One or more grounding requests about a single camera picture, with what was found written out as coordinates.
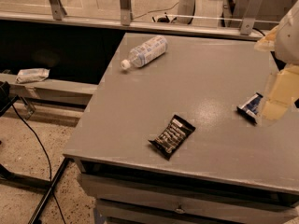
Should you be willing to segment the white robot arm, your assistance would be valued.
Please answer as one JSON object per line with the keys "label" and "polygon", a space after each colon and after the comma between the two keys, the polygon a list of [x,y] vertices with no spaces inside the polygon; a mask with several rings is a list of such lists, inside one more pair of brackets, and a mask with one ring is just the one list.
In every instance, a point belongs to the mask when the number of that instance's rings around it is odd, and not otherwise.
{"label": "white robot arm", "polygon": [[258,109],[261,123],[276,121],[299,99],[299,1],[254,48],[273,51],[286,64],[270,75]]}

